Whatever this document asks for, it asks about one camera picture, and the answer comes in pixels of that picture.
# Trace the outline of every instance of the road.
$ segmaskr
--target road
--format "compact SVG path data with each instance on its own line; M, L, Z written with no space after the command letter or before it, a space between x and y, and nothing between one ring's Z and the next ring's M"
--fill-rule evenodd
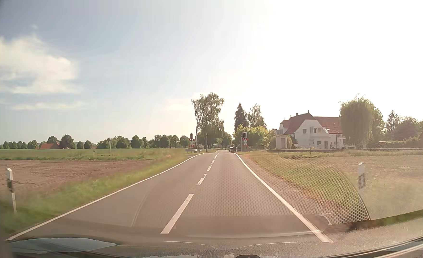
M299 214L235 153L191 159L10 239L85 236L136 242L293 237L332 242L323 217Z

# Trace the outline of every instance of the red-roofed building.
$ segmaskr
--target red-roofed building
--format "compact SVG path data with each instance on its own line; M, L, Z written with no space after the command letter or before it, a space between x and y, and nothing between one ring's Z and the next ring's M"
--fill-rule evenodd
M55 150L55 149L60 149L60 142L54 142L54 143L43 143L41 145L41 148L39 148L40 150Z
M339 149L344 147L341 119L337 117L314 117L309 112L280 123L278 134L291 135L299 147L315 149Z

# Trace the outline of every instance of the cloud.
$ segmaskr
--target cloud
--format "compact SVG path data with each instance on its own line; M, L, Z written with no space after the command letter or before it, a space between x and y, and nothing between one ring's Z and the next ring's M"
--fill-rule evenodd
M7 41L0 37L0 92L78 93L79 64L57 54L35 35Z
M191 100L167 100L165 110L183 112L192 110Z
M71 104L66 103L36 103L36 104L18 104L14 105L11 108L14 110L73 110L80 108L84 105L82 102L75 102Z

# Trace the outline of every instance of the red roof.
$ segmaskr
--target red roof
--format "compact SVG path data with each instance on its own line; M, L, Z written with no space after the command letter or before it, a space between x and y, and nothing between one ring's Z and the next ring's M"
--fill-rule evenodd
M58 146L60 146L60 142L59 141L57 141L57 142L55 142L55 143L43 143L42 145L41 145L41 148L39 148L40 150L49 150L50 148L52 148L52 146L54 146L54 145L58 145Z
M316 120L323 126L323 128L328 129L332 134L341 134L341 118L335 117L315 117Z
M310 113L300 114L294 117L290 117L288 120L283 120L281 124L283 128L287 131L282 132L284 134L294 134L299 126L304 122L304 120L315 120L315 117Z

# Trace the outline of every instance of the windshield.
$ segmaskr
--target windshield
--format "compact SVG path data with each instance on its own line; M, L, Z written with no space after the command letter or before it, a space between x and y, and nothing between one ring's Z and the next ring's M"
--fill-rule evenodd
M0 1L0 232L23 255L423 237L423 4Z

